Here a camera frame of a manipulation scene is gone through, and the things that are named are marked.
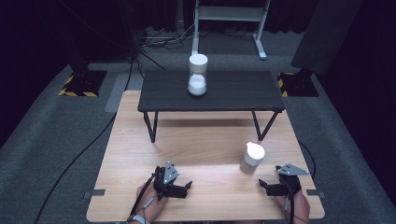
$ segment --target gray carpet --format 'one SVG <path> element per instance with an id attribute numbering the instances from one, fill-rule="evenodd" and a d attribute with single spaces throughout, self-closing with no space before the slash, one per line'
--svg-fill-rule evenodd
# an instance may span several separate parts
<path id="1" fill-rule="evenodd" d="M 259 59 L 251 34 L 242 37 L 208 34 L 201 37 L 200 52 L 209 59 L 210 70 L 296 72 L 290 61 L 301 35 L 264 33 L 262 43 L 268 59 Z M 167 70 L 185 69 L 191 39 L 179 49 L 145 48 L 147 55 Z M 142 71 L 161 70 L 143 55 Z M 72 70 L 66 67 L 36 99 L 15 132 L 0 150 L 0 222 L 34 223 L 41 205 L 56 180 L 65 172 L 44 207 L 38 223 L 89 223 L 85 218 L 111 125 L 90 143 L 112 120 L 127 84 L 130 64 L 106 60 L 90 64 L 91 70 L 107 70 L 100 96 L 59 96 Z M 312 77 L 319 97 L 284 98 L 297 138 L 316 161 L 315 183 L 326 197 L 326 215 L 311 223 L 394 223 L 396 209 L 367 166 L 318 80 Z M 128 90 L 139 90 L 143 78 L 134 63 Z M 308 167 L 313 162 L 302 147 Z M 268 221 L 268 223 L 285 223 Z"/>

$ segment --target hand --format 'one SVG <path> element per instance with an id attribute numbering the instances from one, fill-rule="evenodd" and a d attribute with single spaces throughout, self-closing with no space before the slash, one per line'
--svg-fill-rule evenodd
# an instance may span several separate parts
<path id="1" fill-rule="evenodd" d="M 136 198 L 142 191 L 142 188 L 143 186 L 137 189 Z M 154 197 L 154 199 L 152 200 L 151 204 L 146 209 L 143 210 L 142 208 L 145 205 L 145 203 L 148 202 L 152 197 Z M 154 189 L 153 183 L 151 183 L 146 189 L 145 193 L 143 194 L 143 197 L 140 200 L 139 205 L 137 206 L 136 213 L 141 217 L 143 217 L 147 222 L 151 223 L 163 211 L 163 208 L 165 207 L 167 201 L 168 201 L 167 197 L 162 197 L 158 201 L 157 191 Z"/>
<path id="2" fill-rule="evenodd" d="M 285 209 L 285 198 L 276 196 L 276 201 L 279 203 L 282 210 Z M 308 203 L 308 200 L 305 198 L 303 193 L 299 190 L 294 195 L 294 221 L 295 224 L 306 224 L 309 223 L 309 210 L 311 206 Z"/>

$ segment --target black tabletop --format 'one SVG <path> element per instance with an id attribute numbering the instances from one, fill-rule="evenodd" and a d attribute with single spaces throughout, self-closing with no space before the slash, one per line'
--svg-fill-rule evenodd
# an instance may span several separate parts
<path id="1" fill-rule="evenodd" d="M 146 71 L 137 110 L 274 111 L 285 109 L 270 72 L 207 71 L 206 93 L 187 90 L 189 71 Z"/>

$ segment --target black cable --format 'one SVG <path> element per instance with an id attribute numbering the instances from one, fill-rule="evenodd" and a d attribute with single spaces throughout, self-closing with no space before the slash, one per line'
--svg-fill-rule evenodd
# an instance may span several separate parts
<path id="1" fill-rule="evenodd" d="M 110 122 L 106 125 L 106 127 L 81 151 L 78 153 L 78 155 L 72 160 L 72 162 L 69 163 L 69 165 L 66 167 L 66 169 L 64 169 L 64 171 L 62 172 L 62 174 L 59 176 L 59 178 L 56 180 L 55 184 L 52 186 L 51 190 L 49 191 L 49 193 L 47 194 L 46 199 L 44 200 L 43 204 L 41 205 L 41 208 L 35 218 L 35 223 L 38 223 L 38 220 L 40 219 L 41 214 L 44 211 L 44 207 L 46 206 L 50 195 L 52 194 L 52 192 L 56 189 L 56 187 L 58 186 L 59 182 L 61 181 L 61 179 L 64 177 L 64 175 L 66 174 L 66 172 L 70 169 L 70 167 L 76 162 L 76 160 L 97 140 L 99 139 L 100 136 L 102 136 L 102 134 L 105 132 L 105 130 L 108 128 L 108 126 L 110 126 L 110 124 L 113 122 L 114 118 L 116 117 L 116 114 L 114 114 L 114 116 L 111 118 Z"/>
<path id="2" fill-rule="evenodd" d="M 149 36 L 151 31 L 147 31 L 148 34 L 148 39 L 145 41 L 144 45 L 150 44 L 151 40 L 153 39 L 153 37 L 157 37 L 158 35 L 162 34 L 164 31 L 164 29 L 161 29 L 160 31 L 158 31 L 158 33 L 156 35 L 153 36 Z"/>
<path id="3" fill-rule="evenodd" d="M 155 176 L 156 174 L 157 174 L 157 173 L 152 174 L 151 177 L 150 177 L 150 178 L 148 179 L 148 181 L 146 182 L 145 186 L 143 186 L 142 191 L 140 191 L 139 196 L 137 196 L 137 198 L 136 198 L 136 202 L 134 202 L 134 207 L 133 207 L 132 210 L 131 210 L 130 216 L 131 216 L 131 215 L 134 215 L 134 214 L 136 213 L 137 206 L 139 205 L 140 201 L 142 200 L 142 197 L 143 197 L 143 195 L 145 194 L 146 189 L 149 187 L 149 184 L 151 183 L 152 178 L 154 178 L 154 176 Z"/>
<path id="4" fill-rule="evenodd" d="M 99 33 L 97 30 L 93 29 L 93 27 L 91 27 L 87 22 L 85 22 L 75 11 L 73 11 L 73 9 L 71 9 L 65 2 L 63 2 L 62 0 L 58 0 L 67 10 L 69 10 L 76 18 L 78 18 L 85 26 L 87 26 L 91 31 L 93 31 L 94 33 L 96 33 L 97 35 L 99 35 L 101 38 L 103 38 L 105 41 L 120 47 L 122 49 L 129 49 L 128 47 L 125 47 L 119 43 L 116 43 L 115 41 L 112 41 L 110 39 L 108 39 L 107 37 L 105 37 L 104 35 L 102 35 L 101 33 Z"/>
<path id="5" fill-rule="evenodd" d="M 317 172 L 317 164 L 316 164 L 316 162 L 315 162 L 315 159 L 314 159 L 314 157 L 312 156 L 312 153 L 311 153 L 311 151 L 308 149 L 308 147 L 306 147 L 302 142 L 300 142 L 300 140 L 298 140 L 298 143 L 301 145 L 301 146 L 303 146 L 303 148 L 308 152 L 308 154 L 309 154 L 309 157 L 311 157 L 311 161 L 312 161 L 312 163 L 313 163 L 313 165 L 314 165 L 314 171 L 312 172 L 312 180 L 314 180 L 314 178 L 315 178 L 315 174 L 316 174 L 316 172 Z"/>
<path id="6" fill-rule="evenodd" d="M 164 67 L 160 66 L 157 62 L 155 62 L 153 59 L 151 59 L 143 50 L 140 50 L 140 52 L 145 56 L 146 58 L 150 59 L 152 62 L 157 64 L 159 67 L 161 67 L 162 70 L 166 70 Z"/>
<path id="7" fill-rule="evenodd" d="M 303 220 L 302 218 L 300 218 L 300 217 L 297 217 L 297 216 L 295 216 L 294 215 L 294 219 L 299 219 L 300 221 L 302 221 L 302 222 L 304 222 L 304 223 L 306 223 L 306 224 L 309 224 L 309 222 L 307 222 L 306 220 Z"/>
<path id="8" fill-rule="evenodd" d="M 289 217 L 289 224 L 293 224 L 294 221 L 294 196 L 293 193 L 291 192 L 290 186 L 289 188 L 289 194 L 290 194 L 290 217 Z"/>
<path id="9" fill-rule="evenodd" d="M 128 88 L 128 84 L 129 81 L 131 80 L 131 74 L 132 74 L 132 67 L 134 65 L 134 61 L 131 62 L 131 67 L 129 69 L 129 77 L 128 77 L 128 81 L 125 85 L 124 90 L 126 91 Z M 84 149 L 82 149 L 77 156 L 69 163 L 69 165 L 66 167 L 66 169 L 64 169 L 64 171 L 61 173 L 61 175 L 58 177 L 58 179 L 56 180 L 55 184 L 52 186 L 52 188 L 50 189 L 49 193 L 47 194 L 46 199 L 44 200 L 44 202 L 41 204 L 40 210 L 38 211 L 37 216 L 35 217 L 35 224 L 38 223 L 38 220 L 41 217 L 41 214 L 44 211 L 44 208 L 48 202 L 48 200 L 50 199 L 51 194 L 53 193 L 53 191 L 56 189 L 56 187 L 58 186 L 59 182 L 61 181 L 61 179 L 64 177 L 64 175 L 66 174 L 66 172 L 70 169 L 70 167 L 72 167 L 72 165 L 76 162 L 76 160 L 78 160 L 78 158 L 85 152 L 88 150 L 88 148 L 94 143 L 96 142 L 96 140 L 99 139 L 99 137 L 102 136 L 102 134 L 105 132 L 105 130 L 107 130 L 107 128 L 110 126 L 110 124 L 114 121 L 115 117 L 117 115 L 117 112 L 113 115 L 113 117 L 111 118 L 111 120 L 107 123 L 106 127 L 86 146 L 84 147 Z"/>
<path id="10" fill-rule="evenodd" d="M 137 58 L 135 60 L 137 61 L 137 70 L 139 70 L 140 76 L 143 79 L 145 79 L 145 76 L 143 75 L 143 72 L 142 72 L 143 64 Z"/>
<path id="11" fill-rule="evenodd" d="M 143 208 L 143 218 L 145 219 L 145 224 L 148 222 L 146 221 L 146 208 Z"/>
<path id="12" fill-rule="evenodd" d="M 163 39 L 166 40 L 160 40 L 160 41 L 156 41 L 156 42 L 151 42 L 151 40 L 146 41 L 145 44 L 143 44 L 143 48 L 147 47 L 147 48 L 152 48 L 152 49 L 160 49 L 160 48 L 166 48 L 166 49 L 180 49 L 184 47 L 184 43 L 183 41 L 186 38 L 191 38 L 192 36 L 189 36 L 189 34 L 191 32 L 193 32 L 191 30 L 192 26 L 190 26 L 189 29 L 187 29 L 182 35 L 177 31 L 177 36 L 173 36 L 173 37 L 164 37 Z M 167 46 L 174 46 L 174 45 L 178 45 L 177 47 L 173 47 L 173 48 L 168 48 Z"/>

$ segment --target wood grain surface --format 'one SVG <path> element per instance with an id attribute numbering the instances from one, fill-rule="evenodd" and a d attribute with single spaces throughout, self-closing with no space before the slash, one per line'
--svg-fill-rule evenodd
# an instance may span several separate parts
<path id="1" fill-rule="evenodd" d="M 156 166 L 170 161 L 180 172 L 175 184 L 192 181 L 186 199 L 171 198 L 158 221 L 282 219 L 273 197 L 258 180 L 277 184 L 275 166 L 289 162 L 307 170 L 286 111 L 276 118 L 262 142 L 257 140 L 251 112 L 161 112 L 155 143 L 149 139 L 143 114 L 137 111 L 140 91 L 126 91 L 121 99 L 95 189 L 87 212 L 91 222 L 125 221 L 136 190 Z M 258 112 L 264 126 L 273 112 Z M 246 143 L 261 144 L 265 157 L 253 175 L 239 164 Z M 315 189 L 310 175 L 299 176 L 303 193 Z M 307 196 L 311 218 L 324 216 L 318 196 Z"/>

